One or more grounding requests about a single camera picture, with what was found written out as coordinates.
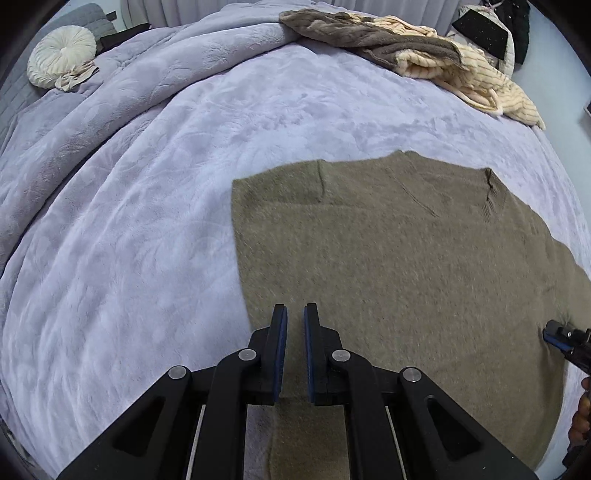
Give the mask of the person's right hand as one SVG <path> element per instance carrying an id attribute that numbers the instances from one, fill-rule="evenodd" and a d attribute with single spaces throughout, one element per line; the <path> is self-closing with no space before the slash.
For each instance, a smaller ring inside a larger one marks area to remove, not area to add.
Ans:
<path id="1" fill-rule="evenodd" d="M 584 393 L 579 399 L 568 431 L 568 439 L 573 446 L 584 445 L 590 435 L 590 378 L 586 377 L 581 386 Z"/>

